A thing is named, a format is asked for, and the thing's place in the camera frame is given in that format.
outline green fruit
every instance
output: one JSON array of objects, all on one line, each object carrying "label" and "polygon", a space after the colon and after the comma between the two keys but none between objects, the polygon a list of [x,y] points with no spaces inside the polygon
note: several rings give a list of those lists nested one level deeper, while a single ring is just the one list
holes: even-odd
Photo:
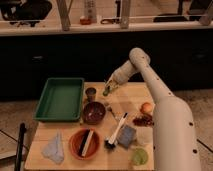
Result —
[{"label": "green fruit", "polygon": [[148,161],[148,154],[142,148],[136,148],[133,151],[132,162],[134,165],[139,166],[142,164],[146,164]]},{"label": "green fruit", "polygon": [[108,96],[108,94],[109,94],[109,91],[108,91],[108,90],[105,90],[105,91],[103,92],[103,96]]}]

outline terracotta dish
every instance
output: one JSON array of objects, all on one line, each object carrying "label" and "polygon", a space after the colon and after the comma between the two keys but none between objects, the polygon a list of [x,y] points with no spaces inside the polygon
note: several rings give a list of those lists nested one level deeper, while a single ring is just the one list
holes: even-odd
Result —
[{"label": "terracotta dish", "polygon": [[72,137],[70,138],[69,149],[70,149],[71,154],[76,159],[80,159],[80,160],[91,159],[95,156],[96,152],[98,151],[98,149],[100,147],[100,137],[95,130],[93,130],[93,129],[91,129],[91,130],[93,131],[93,134],[92,134],[91,140],[89,142],[88,149],[87,149],[85,156],[81,156],[79,154],[79,150],[83,143],[85,133],[86,133],[86,131],[88,131],[88,129],[81,129],[78,132],[76,132],[74,135],[72,135]]}]

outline white napkin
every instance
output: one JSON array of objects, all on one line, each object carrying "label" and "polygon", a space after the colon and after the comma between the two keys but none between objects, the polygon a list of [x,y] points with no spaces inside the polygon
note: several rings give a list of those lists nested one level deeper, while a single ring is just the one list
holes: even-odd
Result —
[{"label": "white napkin", "polygon": [[57,135],[44,147],[42,154],[44,157],[51,159],[56,164],[60,164],[64,160],[63,145],[60,133],[57,133]]}]

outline scrub brush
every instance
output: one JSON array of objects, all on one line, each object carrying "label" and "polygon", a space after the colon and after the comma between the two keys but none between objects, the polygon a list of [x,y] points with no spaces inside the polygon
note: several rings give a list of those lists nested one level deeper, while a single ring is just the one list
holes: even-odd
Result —
[{"label": "scrub brush", "polygon": [[109,139],[105,140],[106,148],[113,149],[115,147],[118,132],[119,132],[120,128],[124,125],[127,114],[128,113],[125,113],[124,116],[120,119],[118,126],[117,126],[116,130],[114,131],[114,133],[111,135],[111,137]]}]

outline wooden bowl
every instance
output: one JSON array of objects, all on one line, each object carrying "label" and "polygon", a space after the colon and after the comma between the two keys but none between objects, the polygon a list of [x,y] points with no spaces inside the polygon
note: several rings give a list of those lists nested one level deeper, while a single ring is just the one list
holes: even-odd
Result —
[{"label": "wooden bowl", "polygon": [[76,159],[80,159],[80,160],[91,159],[95,156],[96,152],[98,151],[100,147],[100,137],[98,133],[94,131],[93,129],[90,129],[90,130],[93,130],[94,132],[93,132],[91,141],[89,143],[86,155],[85,156],[79,155],[79,149],[87,130],[88,129],[79,130],[74,135],[72,135],[72,137],[69,140],[70,152]]},{"label": "wooden bowl", "polygon": [[100,102],[90,102],[83,109],[83,120],[85,123],[99,124],[106,113],[105,106]]}]

